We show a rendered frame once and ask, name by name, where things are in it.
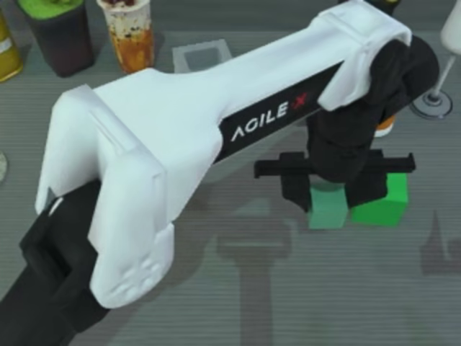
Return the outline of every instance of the green block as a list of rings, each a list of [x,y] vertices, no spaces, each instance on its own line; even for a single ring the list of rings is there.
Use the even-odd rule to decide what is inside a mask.
[[[378,226],[397,226],[408,205],[407,176],[388,174],[388,195],[380,200],[351,209],[351,219],[357,223]]]
[[[308,213],[310,229],[340,229],[349,212],[343,186],[323,184],[311,187],[312,208]]]

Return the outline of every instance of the table surface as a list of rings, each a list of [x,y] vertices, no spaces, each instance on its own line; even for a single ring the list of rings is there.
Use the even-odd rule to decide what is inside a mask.
[[[172,71],[175,46],[225,38],[237,56],[287,34],[167,32],[158,36],[157,68]],[[446,61],[438,34],[416,34]],[[16,35],[20,45],[27,41]],[[26,45],[24,71],[0,84],[0,149],[10,162],[0,186],[0,296],[24,267],[18,243],[35,219],[53,103],[65,90],[122,76],[106,36],[95,41],[97,64],[69,79],[55,77],[37,46]],[[444,88],[455,110],[445,121],[403,110],[394,131],[375,141],[387,155],[416,157],[411,202],[399,227],[348,222],[341,230],[309,231],[305,214],[281,198],[277,178],[254,180],[252,160],[304,146],[304,129],[292,126],[213,168],[176,222],[176,257],[167,278],[73,345],[458,345],[460,276],[423,276],[420,247],[432,234],[447,251],[461,237],[460,81],[456,65]],[[284,251],[267,258],[263,250],[248,255],[218,246],[228,236],[244,241],[249,234]]]

